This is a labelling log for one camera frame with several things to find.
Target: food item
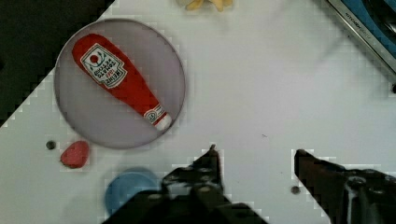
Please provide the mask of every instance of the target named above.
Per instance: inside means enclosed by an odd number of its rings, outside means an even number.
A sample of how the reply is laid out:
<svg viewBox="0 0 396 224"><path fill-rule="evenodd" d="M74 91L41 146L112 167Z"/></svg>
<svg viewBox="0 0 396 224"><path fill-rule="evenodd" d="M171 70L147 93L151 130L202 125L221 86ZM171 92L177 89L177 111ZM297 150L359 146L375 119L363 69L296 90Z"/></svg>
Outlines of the food item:
<svg viewBox="0 0 396 224"><path fill-rule="evenodd" d="M61 162L72 169L81 168L90 156L90 147L84 141L77 141L70 145L61 156Z"/></svg>
<svg viewBox="0 0 396 224"><path fill-rule="evenodd" d="M73 58L103 89L129 105L159 131L170 126L172 118L152 94L145 79L108 39L96 34L82 37L73 47Z"/></svg>
<svg viewBox="0 0 396 224"><path fill-rule="evenodd" d="M209 2L212 2L218 11L222 11L224 7L229 7L230 5L233 4L233 0L208 0ZM191 3L189 3L186 6L187 10L195 10L197 8L200 8L202 6L202 3L204 0L193 0Z"/></svg>

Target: black background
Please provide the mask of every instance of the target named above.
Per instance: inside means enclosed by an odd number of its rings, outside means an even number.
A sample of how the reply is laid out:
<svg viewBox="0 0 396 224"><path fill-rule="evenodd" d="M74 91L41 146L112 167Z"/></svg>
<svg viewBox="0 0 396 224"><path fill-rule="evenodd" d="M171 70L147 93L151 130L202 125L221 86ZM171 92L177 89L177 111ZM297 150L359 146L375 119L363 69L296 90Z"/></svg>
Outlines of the black background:
<svg viewBox="0 0 396 224"><path fill-rule="evenodd" d="M0 0L0 125L54 67L64 43L114 0Z"/></svg>

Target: red ketchup bottle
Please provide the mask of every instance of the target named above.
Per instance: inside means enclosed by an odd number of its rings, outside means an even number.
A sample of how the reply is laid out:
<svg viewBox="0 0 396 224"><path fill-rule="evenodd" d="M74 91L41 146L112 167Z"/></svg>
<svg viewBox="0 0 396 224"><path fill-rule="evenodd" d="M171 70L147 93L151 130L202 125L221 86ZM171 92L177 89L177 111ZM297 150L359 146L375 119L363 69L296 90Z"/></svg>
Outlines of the red ketchup bottle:
<svg viewBox="0 0 396 224"><path fill-rule="evenodd" d="M115 45L101 35L89 34L73 47L78 66L103 89L133 108L159 131L166 130L172 118L152 94L145 79Z"/></svg>

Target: small black dot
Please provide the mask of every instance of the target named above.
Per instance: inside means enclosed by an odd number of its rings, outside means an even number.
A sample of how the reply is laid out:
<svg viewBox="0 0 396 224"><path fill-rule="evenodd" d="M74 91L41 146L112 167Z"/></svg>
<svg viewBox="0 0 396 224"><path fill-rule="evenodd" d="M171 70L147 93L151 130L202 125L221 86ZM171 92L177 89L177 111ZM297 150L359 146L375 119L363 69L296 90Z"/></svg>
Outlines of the small black dot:
<svg viewBox="0 0 396 224"><path fill-rule="evenodd" d="M291 187L290 191L291 191L292 194L299 194L301 192L300 188L297 187L297 186Z"/></svg>
<svg viewBox="0 0 396 224"><path fill-rule="evenodd" d="M396 83L394 83L393 85L392 85L392 92L394 93L394 94L396 94Z"/></svg>
<svg viewBox="0 0 396 224"><path fill-rule="evenodd" d="M56 143L54 141L48 141L46 144L47 149L53 150L56 148Z"/></svg>

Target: round plate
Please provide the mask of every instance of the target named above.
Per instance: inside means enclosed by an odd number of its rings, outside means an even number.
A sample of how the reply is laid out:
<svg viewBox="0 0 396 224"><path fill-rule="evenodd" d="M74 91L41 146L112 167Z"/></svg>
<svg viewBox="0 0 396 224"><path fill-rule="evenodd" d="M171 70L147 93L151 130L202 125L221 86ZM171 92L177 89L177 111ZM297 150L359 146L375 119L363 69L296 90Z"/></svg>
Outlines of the round plate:
<svg viewBox="0 0 396 224"><path fill-rule="evenodd" d="M140 147L160 137L164 132L158 132L76 65L72 49L76 41L87 34L106 37L129 57L171 115L172 122L183 105L184 70L172 45L161 34L138 21L104 20L73 35L56 63L54 89L65 120L82 137L104 147Z"/></svg>

